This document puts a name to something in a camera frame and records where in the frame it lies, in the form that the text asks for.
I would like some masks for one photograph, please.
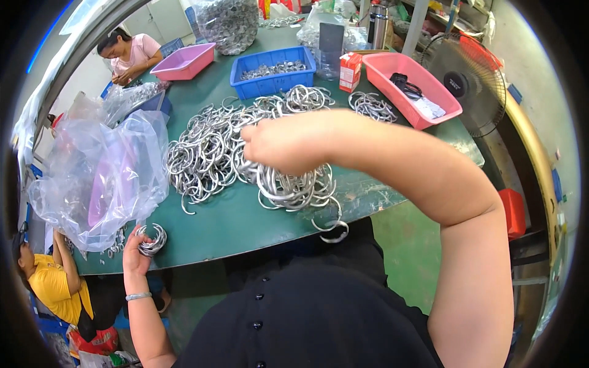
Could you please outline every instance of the electric fan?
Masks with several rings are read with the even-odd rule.
[[[469,36],[446,33],[425,48],[420,64],[462,105],[458,118],[472,137],[483,137],[505,113],[505,81],[495,56]]]

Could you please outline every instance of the pink plastic basket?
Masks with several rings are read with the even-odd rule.
[[[366,65],[366,77],[370,83],[395,105],[415,129],[423,130],[462,114],[462,106],[456,98],[412,58],[398,52],[383,52],[364,55],[362,61]],[[426,118],[413,102],[389,80],[393,73],[405,74],[408,81],[421,88],[423,95],[443,108],[446,115],[436,119]]]
[[[215,42],[183,47],[160,61],[150,72],[162,81],[185,81],[194,78],[215,55]]]

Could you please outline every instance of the woman in pink shirt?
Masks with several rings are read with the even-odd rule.
[[[112,82],[127,85],[163,59],[160,47],[156,40],[146,34],[131,37],[117,27],[100,40],[96,51],[103,58],[111,60]]]

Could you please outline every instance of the yellow shirt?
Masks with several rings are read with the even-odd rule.
[[[92,305],[90,304],[90,293],[88,285],[83,277],[80,291],[70,295],[68,288],[67,275],[63,266],[55,263],[52,256],[35,254],[35,265],[37,269],[30,276],[29,284],[39,298],[39,300],[56,316],[67,323],[78,324],[82,305],[80,297],[84,302],[84,308],[90,316],[94,318]]]

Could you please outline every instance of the blue crate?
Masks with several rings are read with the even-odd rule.
[[[184,13],[186,14],[186,19],[188,19],[188,23],[190,23],[190,25],[196,24],[196,14],[194,13],[194,9],[192,8],[192,6],[186,8],[184,10]]]
[[[196,38],[196,43],[199,41],[204,40],[204,37],[200,34],[200,30],[198,29],[198,23],[196,22],[196,14],[194,13],[194,8],[191,6],[184,10],[186,14],[186,19],[188,19],[188,23],[190,24],[190,28],[192,28],[192,33]]]
[[[102,98],[104,100],[104,98],[107,96],[108,91],[110,90],[110,88],[112,87],[112,81],[110,81],[107,86],[104,88],[104,90],[102,91],[102,93],[100,94],[100,98]]]
[[[160,51],[161,51],[162,56],[164,58],[167,58],[168,56],[170,56],[170,54],[172,52],[174,52],[178,49],[181,49],[182,47],[184,47],[184,44],[182,43],[182,39],[176,38],[175,40],[170,41],[167,44],[160,47]]]
[[[240,80],[244,71],[257,69],[261,64],[272,66],[280,61],[296,60],[303,61],[307,65],[307,70],[269,75],[248,81]],[[237,91],[240,100],[246,100],[248,98],[277,94],[280,90],[286,92],[297,84],[312,87],[315,71],[315,59],[308,48],[304,46],[289,47],[237,58],[233,62],[229,82],[231,87],[234,87]]]

